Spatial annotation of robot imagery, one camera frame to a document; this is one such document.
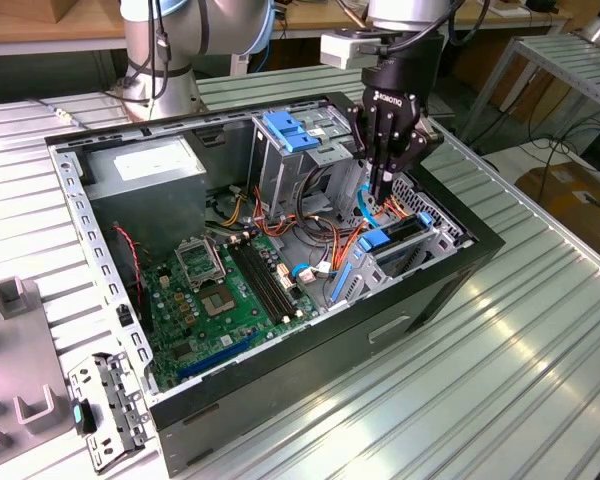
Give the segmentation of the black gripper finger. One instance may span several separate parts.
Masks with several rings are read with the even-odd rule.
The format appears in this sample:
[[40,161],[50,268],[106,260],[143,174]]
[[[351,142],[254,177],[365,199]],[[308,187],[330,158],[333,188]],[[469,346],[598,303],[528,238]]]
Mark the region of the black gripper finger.
[[429,119],[420,119],[407,133],[395,133],[388,143],[386,159],[379,180],[379,198],[387,199],[398,173],[410,171],[433,153],[443,142],[443,135]]
[[373,198],[379,197],[379,187],[377,186],[378,168],[375,158],[375,145],[372,141],[371,145],[367,143],[366,126],[364,120],[364,110],[354,104],[346,110],[346,118],[349,122],[351,134],[353,136],[355,151],[354,157],[358,160],[365,160],[370,168],[369,174],[369,192]]

